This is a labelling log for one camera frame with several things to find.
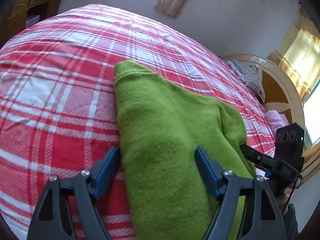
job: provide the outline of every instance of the purple object on desk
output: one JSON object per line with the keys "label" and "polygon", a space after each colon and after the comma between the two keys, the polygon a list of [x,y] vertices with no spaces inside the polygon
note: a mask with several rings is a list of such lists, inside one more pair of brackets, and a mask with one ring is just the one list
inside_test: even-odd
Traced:
{"label": "purple object on desk", "polygon": [[39,22],[40,15],[30,15],[26,21],[26,29]]}

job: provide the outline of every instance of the metal screw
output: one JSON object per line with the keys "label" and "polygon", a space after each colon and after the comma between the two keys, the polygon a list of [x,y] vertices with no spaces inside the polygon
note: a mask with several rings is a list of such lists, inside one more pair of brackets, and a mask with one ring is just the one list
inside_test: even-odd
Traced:
{"label": "metal screw", "polygon": [[231,176],[231,175],[233,175],[233,172],[232,172],[232,170],[224,170],[223,174],[226,176]]}
{"label": "metal screw", "polygon": [[260,175],[258,175],[258,176],[256,177],[256,179],[257,179],[257,181],[264,181],[264,177],[262,177],[262,176],[260,176]]}
{"label": "metal screw", "polygon": [[49,180],[50,181],[56,181],[58,179],[58,177],[56,175],[51,175]]}
{"label": "metal screw", "polygon": [[90,171],[89,170],[83,170],[81,171],[81,175],[82,176],[88,176],[90,174]]}

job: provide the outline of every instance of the blue gripper pad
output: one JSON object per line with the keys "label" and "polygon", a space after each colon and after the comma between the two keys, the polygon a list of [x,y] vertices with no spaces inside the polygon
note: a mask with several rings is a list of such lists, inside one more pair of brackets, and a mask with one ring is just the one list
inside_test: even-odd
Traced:
{"label": "blue gripper pad", "polygon": [[[111,147],[103,159],[97,161],[92,167],[91,187],[94,188],[92,196],[95,199],[99,199],[100,196],[104,195],[110,180],[116,175],[120,166],[120,156],[119,149]],[[95,170],[100,170],[96,176],[94,175]]]}
{"label": "blue gripper pad", "polygon": [[216,200],[220,200],[224,191],[222,172],[220,164],[212,160],[203,147],[197,147],[195,150],[195,161],[202,180],[207,188],[208,194]]}

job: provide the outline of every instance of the white wall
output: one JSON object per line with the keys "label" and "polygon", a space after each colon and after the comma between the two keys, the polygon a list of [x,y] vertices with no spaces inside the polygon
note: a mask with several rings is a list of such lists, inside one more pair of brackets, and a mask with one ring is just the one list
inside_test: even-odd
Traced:
{"label": "white wall", "polygon": [[175,20],[154,11],[159,0],[63,0],[60,13],[100,3],[162,22],[220,56],[267,56],[294,20],[298,0],[190,0]]}
{"label": "white wall", "polygon": [[320,200],[320,170],[296,189],[291,203],[296,209],[299,232],[304,228]]}

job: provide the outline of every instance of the pink cloth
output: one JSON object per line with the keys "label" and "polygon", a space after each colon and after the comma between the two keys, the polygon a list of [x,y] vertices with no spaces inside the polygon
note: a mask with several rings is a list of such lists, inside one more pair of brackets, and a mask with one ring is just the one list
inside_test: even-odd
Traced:
{"label": "pink cloth", "polygon": [[279,128],[289,125],[288,119],[285,114],[279,114],[276,110],[270,110],[264,115],[270,129],[276,136],[276,132]]}

